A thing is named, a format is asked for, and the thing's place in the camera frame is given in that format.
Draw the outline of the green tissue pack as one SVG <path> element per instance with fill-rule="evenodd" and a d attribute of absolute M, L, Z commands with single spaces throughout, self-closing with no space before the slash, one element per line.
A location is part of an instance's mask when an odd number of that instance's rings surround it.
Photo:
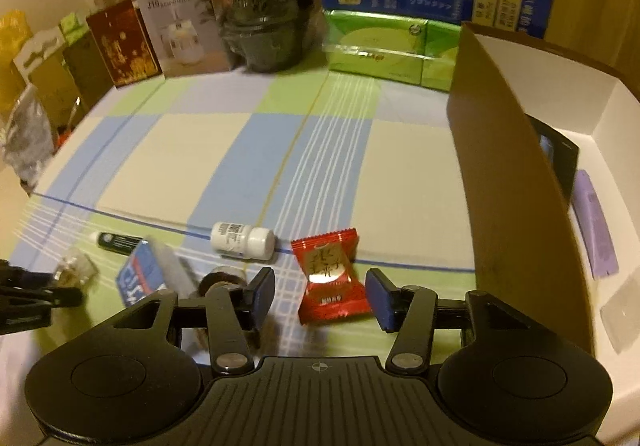
<path fill-rule="evenodd" d="M 333 71 L 448 91 L 460 26 L 411 16 L 326 10 L 323 50 Z"/>

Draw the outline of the brown cardboard box white inside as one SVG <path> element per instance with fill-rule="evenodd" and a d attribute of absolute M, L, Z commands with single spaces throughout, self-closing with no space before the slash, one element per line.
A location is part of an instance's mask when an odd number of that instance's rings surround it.
<path fill-rule="evenodd" d="M 462 28 L 447 106 L 478 286 L 590 351 L 613 401 L 598 437 L 639 431 L 639 339 L 617 354 L 600 310 L 639 276 L 639 88 L 612 68 L 526 35 Z M 572 138 L 620 270 L 594 279 L 585 244 L 527 115 Z"/>

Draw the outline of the yellow plastic bag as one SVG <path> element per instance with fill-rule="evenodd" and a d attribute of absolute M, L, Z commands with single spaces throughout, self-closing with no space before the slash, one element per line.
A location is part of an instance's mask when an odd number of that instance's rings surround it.
<path fill-rule="evenodd" d="M 26 42 L 32 38 L 26 14 L 22 10 L 11 10 L 2 14 L 0 20 L 0 114 L 5 122 L 14 102 L 25 89 L 25 81 L 17 70 L 13 59 Z"/>

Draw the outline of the translucent white packet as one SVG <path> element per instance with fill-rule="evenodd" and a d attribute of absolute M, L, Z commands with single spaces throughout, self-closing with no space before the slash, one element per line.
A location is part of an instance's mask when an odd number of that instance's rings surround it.
<path fill-rule="evenodd" d="M 634 273 L 600 310 L 608 340 L 617 354 L 639 339 L 639 291 L 639 276 Z"/>

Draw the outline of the white pill bottle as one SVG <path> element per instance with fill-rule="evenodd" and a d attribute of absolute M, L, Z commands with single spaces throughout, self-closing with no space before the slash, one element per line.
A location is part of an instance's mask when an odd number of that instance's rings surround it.
<path fill-rule="evenodd" d="M 276 247 L 271 229 L 218 221 L 210 232 L 212 248 L 222 255 L 267 262 Z"/>

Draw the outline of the purple tube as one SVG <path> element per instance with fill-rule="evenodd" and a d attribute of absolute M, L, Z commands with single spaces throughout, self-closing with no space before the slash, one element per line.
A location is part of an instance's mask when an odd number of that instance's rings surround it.
<path fill-rule="evenodd" d="M 615 275 L 620 266 L 611 232 L 596 189 L 585 169 L 576 171 L 572 204 L 593 278 L 602 279 Z"/>

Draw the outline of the brown box white cutout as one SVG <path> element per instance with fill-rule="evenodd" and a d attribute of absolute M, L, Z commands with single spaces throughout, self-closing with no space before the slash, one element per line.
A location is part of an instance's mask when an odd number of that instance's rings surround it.
<path fill-rule="evenodd" d="M 56 132 L 76 126 L 112 86 L 96 41 L 87 31 L 69 44 L 59 28 L 40 31 L 13 59 L 38 98 Z"/>

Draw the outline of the blue dental floss pick box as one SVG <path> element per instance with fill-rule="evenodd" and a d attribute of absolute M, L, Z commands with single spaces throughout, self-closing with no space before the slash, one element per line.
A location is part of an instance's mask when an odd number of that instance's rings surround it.
<path fill-rule="evenodd" d="M 117 291 L 125 307 L 130 307 L 150 294 L 170 290 L 180 299 L 196 291 L 192 275 L 167 244 L 153 238 L 136 245 L 116 276 Z"/>

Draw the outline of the silver foil bag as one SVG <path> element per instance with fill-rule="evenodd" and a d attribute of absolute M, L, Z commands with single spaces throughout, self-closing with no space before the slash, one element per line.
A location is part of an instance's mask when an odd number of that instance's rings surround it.
<path fill-rule="evenodd" d="M 54 153 L 49 117 L 37 88 L 29 84 L 14 103 L 1 131 L 1 156 L 28 189 L 38 183 Z"/>

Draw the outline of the red candy packet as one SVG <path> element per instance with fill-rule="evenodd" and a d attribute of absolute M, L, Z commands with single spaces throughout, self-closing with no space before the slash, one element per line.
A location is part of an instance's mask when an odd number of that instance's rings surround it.
<path fill-rule="evenodd" d="M 302 325 L 371 314 L 366 288 L 352 266 L 358 242 L 355 228 L 291 242 L 293 254 L 307 280 L 298 307 L 298 320 Z"/>

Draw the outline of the clear crinkled wrapper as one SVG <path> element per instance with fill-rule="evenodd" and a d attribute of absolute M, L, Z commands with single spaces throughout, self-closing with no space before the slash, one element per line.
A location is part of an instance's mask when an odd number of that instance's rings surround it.
<path fill-rule="evenodd" d="M 99 273 L 91 258 L 72 247 L 60 259 L 53 272 L 53 284 L 58 288 L 85 289 Z"/>

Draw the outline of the dark red gift box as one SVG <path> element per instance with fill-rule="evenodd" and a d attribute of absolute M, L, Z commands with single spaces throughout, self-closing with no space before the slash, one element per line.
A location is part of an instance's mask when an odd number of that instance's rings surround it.
<path fill-rule="evenodd" d="M 86 21 L 115 87 L 162 73 L 142 15 L 132 0 L 90 14 Z"/>

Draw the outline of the dark snack wrapper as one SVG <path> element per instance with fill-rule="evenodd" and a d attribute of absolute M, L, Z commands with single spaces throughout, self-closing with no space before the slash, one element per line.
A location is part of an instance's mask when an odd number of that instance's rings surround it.
<path fill-rule="evenodd" d="M 219 266 L 205 275 L 198 283 L 198 288 L 191 294 L 192 297 L 204 297 L 207 291 L 215 284 L 222 284 L 228 290 L 232 290 L 236 285 L 246 287 L 246 273 L 239 268 L 232 266 Z M 250 347 L 250 351 L 256 354 L 260 346 L 260 333 L 257 329 L 245 331 L 245 339 Z"/>

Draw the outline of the white humidifier box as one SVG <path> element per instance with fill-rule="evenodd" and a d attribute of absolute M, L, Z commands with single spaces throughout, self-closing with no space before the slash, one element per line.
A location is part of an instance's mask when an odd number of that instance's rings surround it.
<path fill-rule="evenodd" d="M 136 0 L 160 68 L 167 77 L 218 73 L 236 65 L 212 0 Z"/>

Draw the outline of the checked tablecloth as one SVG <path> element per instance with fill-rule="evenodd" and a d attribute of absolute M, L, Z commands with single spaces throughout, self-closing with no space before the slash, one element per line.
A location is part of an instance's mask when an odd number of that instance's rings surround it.
<path fill-rule="evenodd" d="M 101 231 L 168 244 L 195 276 L 224 265 L 209 241 L 218 221 L 277 236 L 276 298 L 265 328 L 276 355 L 385 356 L 371 319 L 304 327 L 305 278 L 294 240 L 337 229 L 359 235 L 355 269 L 382 269 L 460 299 L 474 258 L 446 94 L 329 71 L 320 54 L 277 75 L 241 70 L 146 80 L 110 91 L 26 195 L 1 195 L 1 253 L 50 273 L 70 249 L 98 273 L 81 307 L 49 328 L 1 341 L 1 440 L 32 445 L 38 426 L 23 383 L 35 360 L 122 308 L 122 258 Z"/>

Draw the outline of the small green box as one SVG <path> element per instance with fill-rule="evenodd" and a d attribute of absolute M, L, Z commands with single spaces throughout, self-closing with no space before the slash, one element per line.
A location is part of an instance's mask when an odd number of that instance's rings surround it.
<path fill-rule="evenodd" d="M 77 12 L 70 12 L 66 14 L 66 16 L 63 16 L 60 22 L 58 22 L 58 28 L 68 46 L 72 46 L 89 32 L 89 27 L 85 19 L 78 16 Z"/>

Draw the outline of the black product box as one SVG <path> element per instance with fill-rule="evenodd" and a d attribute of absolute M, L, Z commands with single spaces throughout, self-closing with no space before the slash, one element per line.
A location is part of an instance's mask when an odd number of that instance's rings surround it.
<path fill-rule="evenodd" d="M 550 125 L 531 115 L 527 115 L 527 117 L 537 133 L 542 152 L 551 164 L 563 198 L 566 203 L 570 203 L 577 171 L 579 148 L 576 143 Z"/>

